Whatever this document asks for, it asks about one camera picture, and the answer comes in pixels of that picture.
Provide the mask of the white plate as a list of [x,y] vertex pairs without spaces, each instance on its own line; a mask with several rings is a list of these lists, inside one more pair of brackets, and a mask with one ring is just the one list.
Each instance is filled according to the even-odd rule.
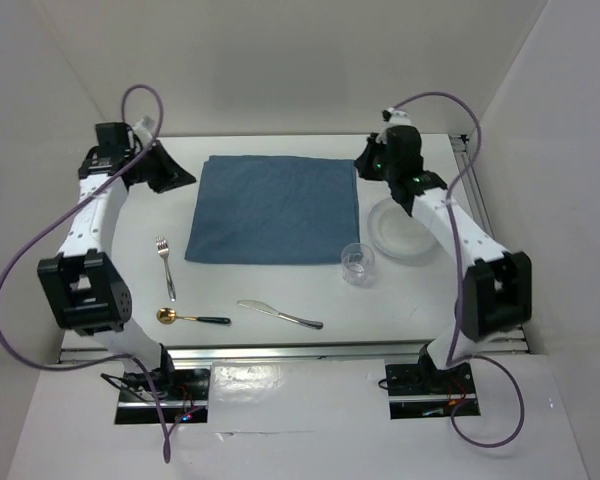
[[391,198],[372,207],[367,227],[373,245],[397,260],[416,260],[438,246],[435,237]]

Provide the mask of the silver fork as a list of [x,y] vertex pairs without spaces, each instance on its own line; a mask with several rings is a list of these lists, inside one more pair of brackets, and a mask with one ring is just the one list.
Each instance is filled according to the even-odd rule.
[[173,276],[172,276],[170,265],[169,265],[170,249],[169,249],[167,239],[162,236],[157,237],[156,238],[156,248],[158,251],[158,255],[160,256],[160,258],[163,261],[166,287],[167,287],[167,292],[168,292],[169,298],[172,302],[175,302],[177,299],[177,293],[176,293],[175,284],[173,281]]

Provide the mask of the blue cloth napkin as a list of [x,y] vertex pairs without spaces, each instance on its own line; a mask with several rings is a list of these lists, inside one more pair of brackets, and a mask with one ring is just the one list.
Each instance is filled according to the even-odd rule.
[[203,165],[184,258],[217,265],[339,263],[360,240],[349,159],[211,156]]

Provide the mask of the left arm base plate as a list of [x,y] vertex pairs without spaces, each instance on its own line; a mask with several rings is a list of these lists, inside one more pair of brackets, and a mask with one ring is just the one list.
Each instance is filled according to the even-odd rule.
[[[122,376],[101,374],[101,378],[118,392],[114,423],[116,425],[158,424],[159,417],[149,385],[144,377],[124,373]],[[158,399],[167,424],[208,421],[211,371],[209,367],[177,369],[170,386],[156,383]]]

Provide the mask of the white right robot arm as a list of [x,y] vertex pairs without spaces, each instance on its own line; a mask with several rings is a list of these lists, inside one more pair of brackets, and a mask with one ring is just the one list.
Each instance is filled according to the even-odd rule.
[[360,178],[383,181],[406,214],[431,233],[455,263],[454,324],[420,352],[416,379],[440,391],[451,370],[498,333],[532,316],[532,262],[491,238],[456,202],[451,188],[424,167],[422,139],[413,126],[372,133],[355,167]]

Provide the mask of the silver butter knife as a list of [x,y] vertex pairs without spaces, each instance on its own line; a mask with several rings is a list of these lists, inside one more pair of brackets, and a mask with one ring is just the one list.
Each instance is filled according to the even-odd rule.
[[241,307],[250,309],[250,310],[254,310],[269,316],[273,316],[291,323],[294,323],[296,325],[300,325],[306,328],[310,328],[313,330],[321,330],[324,328],[324,323],[320,322],[320,321],[312,321],[312,320],[307,320],[307,319],[303,319],[300,317],[296,317],[287,313],[283,313],[273,307],[271,307],[270,305],[261,302],[261,301],[256,301],[256,300],[238,300],[237,304]]

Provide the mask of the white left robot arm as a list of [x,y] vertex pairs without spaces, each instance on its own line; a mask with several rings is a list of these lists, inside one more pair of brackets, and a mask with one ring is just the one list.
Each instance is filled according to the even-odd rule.
[[164,345],[150,338],[132,315],[131,291],[111,259],[119,213],[130,186],[146,183],[156,193],[195,183],[160,142],[133,164],[128,147],[93,147],[78,170],[80,197],[89,203],[69,234],[37,274],[58,326],[118,355],[126,385],[156,399],[176,390],[177,374]]

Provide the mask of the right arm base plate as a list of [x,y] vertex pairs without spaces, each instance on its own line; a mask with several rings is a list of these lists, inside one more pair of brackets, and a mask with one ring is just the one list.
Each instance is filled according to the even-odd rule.
[[377,386],[388,395],[392,420],[449,417],[456,407],[458,416],[481,415],[472,370],[466,363],[436,379],[426,379],[416,364],[388,364]]

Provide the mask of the clear plastic cup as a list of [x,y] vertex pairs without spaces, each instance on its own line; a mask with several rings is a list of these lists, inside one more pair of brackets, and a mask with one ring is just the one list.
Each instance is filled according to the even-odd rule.
[[350,285],[362,286],[369,283],[374,266],[375,254],[365,244],[347,245],[341,253],[342,277]]

